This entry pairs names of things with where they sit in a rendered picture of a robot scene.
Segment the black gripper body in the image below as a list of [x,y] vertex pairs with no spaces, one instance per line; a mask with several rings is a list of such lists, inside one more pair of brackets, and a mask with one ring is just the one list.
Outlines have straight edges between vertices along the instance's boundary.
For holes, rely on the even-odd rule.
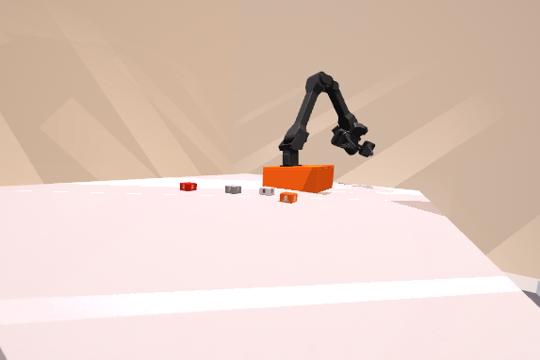
[[[335,131],[335,134],[334,134],[333,138],[331,139],[331,143],[334,146],[337,145],[337,143],[340,140],[343,133],[348,133],[348,132],[346,132],[346,131],[344,132],[344,131],[339,130],[339,129]],[[363,145],[360,145],[360,144],[358,144],[360,139],[358,137],[356,137],[356,136],[351,135],[351,134],[350,134],[350,140],[354,143],[355,146],[357,146],[355,149],[359,151],[359,155],[361,155],[361,153],[363,152],[363,150],[366,147],[367,143],[370,142],[370,141],[366,140],[366,141],[364,141]],[[370,142],[370,143],[372,143],[372,142]],[[375,144],[374,143],[372,143],[372,144],[373,144],[373,147],[371,148],[371,150],[373,150],[374,147],[375,147]]]

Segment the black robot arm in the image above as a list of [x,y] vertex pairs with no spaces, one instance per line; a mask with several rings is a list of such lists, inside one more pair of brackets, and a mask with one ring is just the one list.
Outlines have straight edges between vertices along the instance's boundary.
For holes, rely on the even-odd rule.
[[338,116],[339,126],[337,125],[332,130],[334,134],[338,129],[344,132],[349,131],[347,134],[356,136],[361,140],[360,137],[362,135],[365,136],[368,132],[368,128],[365,125],[358,123],[355,116],[350,113],[339,90],[338,83],[334,81],[330,75],[325,72],[318,72],[308,77],[305,90],[306,94],[296,121],[288,129],[284,140],[278,146],[279,150],[283,151],[283,165],[280,165],[280,167],[301,166],[299,165],[298,150],[302,150],[304,143],[307,142],[309,133],[306,131],[306,126],[321,92],[328,93]]

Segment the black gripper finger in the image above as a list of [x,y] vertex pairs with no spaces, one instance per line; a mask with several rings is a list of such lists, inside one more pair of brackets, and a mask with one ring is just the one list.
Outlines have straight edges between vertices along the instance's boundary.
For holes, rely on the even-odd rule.
[[369,155],[373,155],[373,152],[371,150],[371,148],[373,147],[373,144],[368,142],[366,147],[364,148],[363,152],[361,153],[362,156],[369,156]]
[[340,140],[338,141],[337,147],[344,148],[344,149],[355,149],[356,146],[354,143],[350,140],[350,135],[347,133],[343,133]]

